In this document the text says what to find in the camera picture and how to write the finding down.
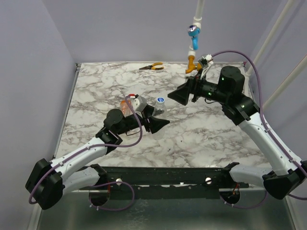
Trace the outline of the orange label tea bottle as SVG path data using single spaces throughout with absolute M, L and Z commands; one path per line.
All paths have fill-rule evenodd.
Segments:
M 129 108 L 129 105 L 132 107 L 131 100 L 135 98 L 135 94 L 131 93 L 125 96 L 124 100 L 120 102 L 120 110 L 123 113 L 124 117 L 132 115 L 132 111 Z

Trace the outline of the blue Pocari Sweat cap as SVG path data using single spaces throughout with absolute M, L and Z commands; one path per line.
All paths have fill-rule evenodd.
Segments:
M 163 97 L 158 97 L 156 99 L 156 102 L 159 103 L 159 104 L 163 104 L 165 102 L 165 99 Z

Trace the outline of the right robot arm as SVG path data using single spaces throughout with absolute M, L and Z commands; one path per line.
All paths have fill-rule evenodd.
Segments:
M 221 175 L 223 186 L 230 188 L 237 183 L 261 186 L 276 199 L 283 199 L 297 188 L 307 177 L 307 163 L 280 140 L 269 127 L 258 105 L 243 91 L 245 77 L 234 66 L 222 67 L 218 83 L 201 77 L 202 70 L 169 93 L 168 98 L 187 105 L 189 96 L 192 102 L 200 97 L 218 102 L 222 111 L 236 126 L 239 126 L 258 146 L 270 168 L 258 168 L 231 163 L 228 172 Z

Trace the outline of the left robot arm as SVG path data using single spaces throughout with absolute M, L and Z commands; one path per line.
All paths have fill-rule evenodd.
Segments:
M 86 164 L 116 148 L 133 147 L 141 141 L 139 138 L 132 144 L 123 145 L 121 134 L 137 128 L 155 134 L 170 123 L 152 116 L 153 110 L 152 106 L 146 105 L 140 115 L 133 112 L 124 116 L 119 109 L 112 109 L 107 113 L 103 127 L 83 146 L 51 161 L 44 158 L 37 161 L 25 184 L 30 194 L 29 204 L 39 204 L 46 210 L 59 202 L 65 192 L 91 186 L 102 189 L 106 177 L 100 170 L 85 168 Z

